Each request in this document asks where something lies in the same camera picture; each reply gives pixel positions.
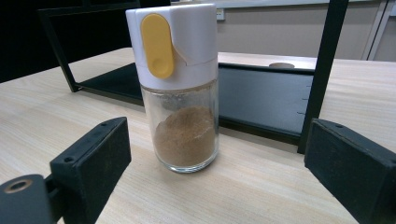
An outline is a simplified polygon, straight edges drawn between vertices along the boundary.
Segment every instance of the screw hole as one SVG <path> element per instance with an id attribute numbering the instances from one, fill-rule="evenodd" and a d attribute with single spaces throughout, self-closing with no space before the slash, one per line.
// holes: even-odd
<path id="1" fill-rule="evenodd" d="M 73 161 L 73 160 L 74 160 L 73 157 L 64 158 L 64 162 L 70 162 L 70 161 Z"/>
<path id="2" fill-rule="evenodd" d="M 4 190 L 5 193 L 15 193 L 24 189 L 29 188 L 29 186 L 33 183 L 32 180 L 30 179 L 23 179 L 16 181 L 10 185 Z"/>

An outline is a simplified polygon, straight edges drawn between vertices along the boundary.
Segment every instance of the spice jar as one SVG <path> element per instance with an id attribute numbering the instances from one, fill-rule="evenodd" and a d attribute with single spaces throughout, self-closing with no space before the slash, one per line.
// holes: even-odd
<path id="1" fill-rule="evenodd" d="M 126 11 L 155 154 L 190 173 L 219 147 L 216 7 L 211 4 Z"/>

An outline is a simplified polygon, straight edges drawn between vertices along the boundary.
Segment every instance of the yellow flip cap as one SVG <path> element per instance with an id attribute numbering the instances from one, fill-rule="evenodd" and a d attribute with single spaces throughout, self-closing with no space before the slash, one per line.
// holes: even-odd
<path id="1" fill-rule="evenodd" d="M 171 30 L 159 14 L 149 14 L 142 20 L 140 32 L 146 52 L 148 70 L 158 78 L 167 78 L 175 69 Z"/>

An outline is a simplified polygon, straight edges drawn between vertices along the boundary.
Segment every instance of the glass jar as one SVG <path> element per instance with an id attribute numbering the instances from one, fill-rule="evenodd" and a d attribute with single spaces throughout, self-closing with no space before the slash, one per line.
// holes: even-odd
<path id="1" fill-rule="evenodd" d="M 141 86 L 155 154 L 168 169 L 191 173 L 212 162 L 219 148 L 218 82 L 160 91 Z"/>

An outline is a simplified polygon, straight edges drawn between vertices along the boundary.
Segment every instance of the jar base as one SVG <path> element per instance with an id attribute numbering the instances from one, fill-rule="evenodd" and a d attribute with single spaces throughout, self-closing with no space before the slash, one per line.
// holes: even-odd
<path id="1" fill-rule="evenodd" d="M 174 166 L 170 165 L 163 160 L 161 160 L 160 157 L 157 156 L 158 160 L 168 169 L 176 173 L 182 173 L 182 174 L 187 174 L 187 173 L 194 173 L 197 171 L 200 171 L 204 169 L 207 165 L 209 165 L 218 155 L 218 149 L 216 148 L 213 154 L 207 159 L 206 161 L 203 161 L 201 163 L 198 163 L 193 166 Z"/>

